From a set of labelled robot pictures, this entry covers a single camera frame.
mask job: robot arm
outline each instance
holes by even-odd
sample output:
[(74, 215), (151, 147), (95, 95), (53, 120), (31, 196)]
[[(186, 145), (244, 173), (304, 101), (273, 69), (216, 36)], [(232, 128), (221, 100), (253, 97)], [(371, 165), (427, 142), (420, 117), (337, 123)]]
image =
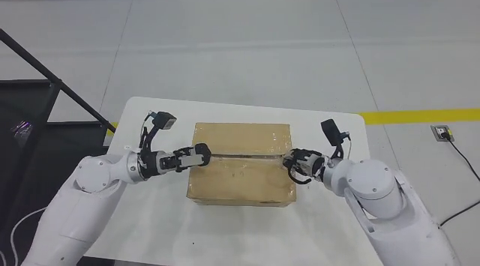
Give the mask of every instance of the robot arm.
[(322, 127), (337, 147), (332, 157), (317, 151), (291, 150), (283, 159), (290, 175), (297, 172), (323, 182), (327, 189), (344, 197), (385, 266), (459, 265), (443, 230), (404, 175), (377, 160), (344, 160), (338, 147), (348, 133), (338, 132), (335, 123), (334, 130), (326, 130), (332, 127), (330, 121)]
[(149, 117), (154, 127), (150, 133), (142, 128), (139, 150), (79, 162), (43, 213), (22, 266), (76, 265), (104, 230), (127, 184), (209, 163), (212, 153), (203, 143), (172, 153), (151, 151), (156, 132), (170, 129), (175, 118), (164, 112)]

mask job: power outlet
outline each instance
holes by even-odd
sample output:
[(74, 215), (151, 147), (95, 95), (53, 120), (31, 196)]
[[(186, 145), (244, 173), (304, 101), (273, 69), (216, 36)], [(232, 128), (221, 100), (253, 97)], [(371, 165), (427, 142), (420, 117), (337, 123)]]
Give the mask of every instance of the power outlet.
[(448, 125), (440, 124), (440, 125), (432, 125), (430, 126), (432, 129), (433, 135), (435, 136), (435, 139), (440, 142), (447, 142), (447, 138), (442, 137), (442, 133), (447, 132), (450, 135), (450, 141), (454, 141), (452, 131), (450, 130)]

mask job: yellow stripe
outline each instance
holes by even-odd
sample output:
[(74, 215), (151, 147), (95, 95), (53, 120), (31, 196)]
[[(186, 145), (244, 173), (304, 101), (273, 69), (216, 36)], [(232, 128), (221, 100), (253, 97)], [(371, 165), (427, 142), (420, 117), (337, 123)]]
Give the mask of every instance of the yellow stripe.
[[(369, 125), (480, 121), (480, 109), (383, 111), (360, 112), (358, 114)], [(114, 127), (119, 125), (118, 122), (112, 124)], [(108, 130), (107, 135), (113, 135), (112, 131)]]
[[(119, 125), (118, 122), (112, 122), (111, 124), (113, 124), (113, 126), (114, 126), (115, 128), (117, 128), (117, 126)], [(108, 130), (108, 131), (106, 132), (106, 134), (107, 134), (108, 136), (113, 136), (113, 132), (112, 132), (111, 130)]]

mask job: floor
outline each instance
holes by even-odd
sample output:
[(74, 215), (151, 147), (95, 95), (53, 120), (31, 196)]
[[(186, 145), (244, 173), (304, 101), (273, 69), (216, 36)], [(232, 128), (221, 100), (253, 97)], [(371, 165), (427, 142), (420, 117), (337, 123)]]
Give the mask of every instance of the floor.
[[(369, 112), (480, 107), (480, 0), (0, 0), (1, 27), (111, 121), (132, 96)], [(41, 76), (0, 45), (0, 79)], [(63, 96), (52, 121), (90, 120)], [(452, 122), (480, 172), (478, 122)], [(367, 127), (439, 220), (480, 184), (430, 123)], [(445, 225), (480, 261), (480, 206)]]

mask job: black railing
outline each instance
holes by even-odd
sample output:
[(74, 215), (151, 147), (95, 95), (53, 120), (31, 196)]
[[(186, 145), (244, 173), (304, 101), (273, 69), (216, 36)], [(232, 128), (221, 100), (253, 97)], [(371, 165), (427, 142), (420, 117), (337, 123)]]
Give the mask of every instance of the black railing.
[(115, 127), (108, 122), (100, 113), (95, 111), (87, 102), (85, 102), (78, 94), (75, 93), (67, 84), (65, 84), (60, 78), (58, 78), (54, 73), (52, 73), (48, 68), (45, 67), (40, 61), (38, 61), (32, 54), (27, 52), (21, 45), (19, 45), (7, 32), (0, 29), (0, 41), (5, 43), (6, 46), (10, 47), (17, 55), (19, 55), (23, 60), (29, 63), (34, 69), (38, 70), (43, 74), (50, 82), (57, 85), (60, 90), (62, 90), (66, 95), (68, 95), (72, 100), (78, 103), (82, 108), (84, 108), (91, 116), (95, 117), (102, 125), (106, 126), (112, 132), (115, 132)]

